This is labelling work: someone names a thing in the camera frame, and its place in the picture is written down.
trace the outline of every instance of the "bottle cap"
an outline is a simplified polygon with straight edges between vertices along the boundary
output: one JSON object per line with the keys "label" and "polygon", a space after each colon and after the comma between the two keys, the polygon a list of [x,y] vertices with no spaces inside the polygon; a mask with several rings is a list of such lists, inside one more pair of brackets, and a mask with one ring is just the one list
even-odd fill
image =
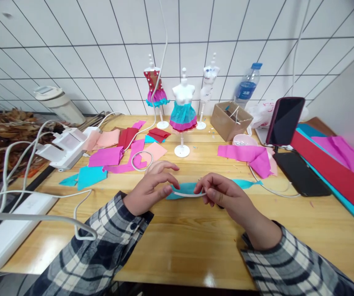
{"label": "bottle cap", "polygon": [[251,69],[259,70],[262,67],[262,63],[253,63]]}

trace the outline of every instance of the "shirt sleeve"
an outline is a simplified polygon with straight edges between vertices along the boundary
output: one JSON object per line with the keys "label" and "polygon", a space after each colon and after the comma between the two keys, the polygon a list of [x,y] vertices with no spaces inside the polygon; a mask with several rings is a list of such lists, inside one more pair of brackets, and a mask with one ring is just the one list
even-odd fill
{"label": "shirt sleeve", "polygon": [[283,236],[278,245],[255,251],[247,234],[248,250],[241,250],[248,270],[263,295],[354,295],[354,282],[324,257],[275,222]]}
{"label": "shirt sleeve", "polygon": [[[96,240],[73,237],[25,295],[102,295],[153,217],[151,212],[132,215],[122,201],[125,196],[118,192],[86,221],[98,233]],[[79,233],[89,235],[82,229]]]}

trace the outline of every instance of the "brown paper bag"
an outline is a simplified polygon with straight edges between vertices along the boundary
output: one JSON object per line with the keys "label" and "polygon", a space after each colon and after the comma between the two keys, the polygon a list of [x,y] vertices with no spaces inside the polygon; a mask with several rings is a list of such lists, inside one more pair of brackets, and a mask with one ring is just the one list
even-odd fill
{"label": "brown paper bag", "polygon": [[252,116],[233,101],[215,104],[210,123],[225,142],[232,141],[237,134],[242,134],[252,121]]}

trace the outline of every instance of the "black phone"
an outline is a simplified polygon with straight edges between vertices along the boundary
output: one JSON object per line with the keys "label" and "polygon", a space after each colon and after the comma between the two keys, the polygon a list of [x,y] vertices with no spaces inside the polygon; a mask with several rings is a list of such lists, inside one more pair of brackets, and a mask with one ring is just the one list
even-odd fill
{"label": "black phone", "polygon": [[298,193],[305,197],[327,196],[329,187],[306,164],[298,153],[276,153],[273,155],[278,166]]}
{"label": "black phone", "polygon": [[284,97],[277,100],[267,133],[267,145],[291,144],[305,101],[303,97]]}

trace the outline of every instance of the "wooden table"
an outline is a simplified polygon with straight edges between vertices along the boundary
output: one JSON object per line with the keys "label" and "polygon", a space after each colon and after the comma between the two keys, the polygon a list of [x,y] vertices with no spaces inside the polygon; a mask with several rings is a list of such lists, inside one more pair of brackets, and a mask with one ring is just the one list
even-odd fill
{"label": "wooden table", "polygon": [[[114,126],[130,127],[138,120],[146,120],[143,127],[146,128],[153,122],[153,117],[120,116],[103,130],[111,130]],[[245,162],[217,156],[218,146],[225,145],[225,142],[215,129],[211,129],[210,117],[206,117],[205,122],[205,130],[194,130],[184,137],[185,144],[191,149],[188,157],[174,155],[174,148],[180,142],[179,135],[172,134],[162,144],[168,152],[161,159],[180,167],[179,172],[173,173],[177,180],[181,183],[196,182],[213,171],[228,178],[255,181]],[[137,139],[143,139],[145,134],[140,134]],[[129,154],[130,150],[122,164],[127,162]],[[37,191],[56,195],[77,192],[76,188],[63,187],[58,183],[87,164],[88,158],[82,157],[72,170],[55,171]],[[130,192],[142,176],[143,173],[136,171],[109,173],[106,180],[92,186],[94,193],[80,206],[78,219],[82,222],[87,220],[119,190]],[[278,191],[288,187],[288,180],[280,170],[277,177],[270,176],[263,183]],[[18,189],[21,184],[22,180],[18,180],[10,189]],[[335,197],[288,199],[276,196],[259,185],[246,192],[264,215],[285,225],[354,281],[354,218]],[[285,194],[294,195],[296,191],[291,186]],[[72,217],[74,207],[82,198],[79,195],[61,199],[49,214]],[[240,236],[244,230],[229,218],[225,210],[204,206],[202,199],[198,198],[163,200],[151,211],[155,214],[152,222],[126,266],[115,276],[116,280],[255,289],[239,253],[239,246],[243,246]],[[1,271],[40,274],[73,235],[74,228],[70,224],[41,222]]]}

